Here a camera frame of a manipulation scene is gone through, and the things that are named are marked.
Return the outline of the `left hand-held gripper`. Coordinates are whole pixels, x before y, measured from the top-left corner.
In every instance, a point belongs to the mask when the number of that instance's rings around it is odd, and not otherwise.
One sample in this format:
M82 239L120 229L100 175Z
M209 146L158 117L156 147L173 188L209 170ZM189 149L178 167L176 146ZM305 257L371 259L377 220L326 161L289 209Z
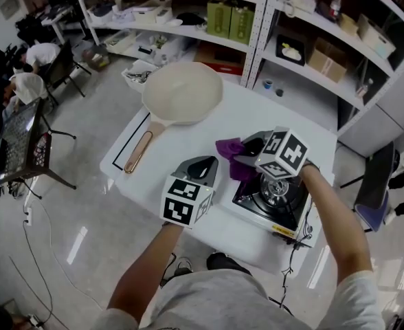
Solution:
M217 169L218 159L209 155L180 163L165 181L160 218L185 228L194 227L212 205Z

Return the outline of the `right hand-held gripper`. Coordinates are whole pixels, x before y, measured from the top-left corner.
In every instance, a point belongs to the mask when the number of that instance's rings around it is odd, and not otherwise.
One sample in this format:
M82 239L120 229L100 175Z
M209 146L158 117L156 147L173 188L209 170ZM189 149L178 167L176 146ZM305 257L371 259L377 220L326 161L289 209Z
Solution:
M298 176L309 152L308 144L292 129L283 126L272 131L259 131L242 144L245 152L237 155L235 160L268 178Z

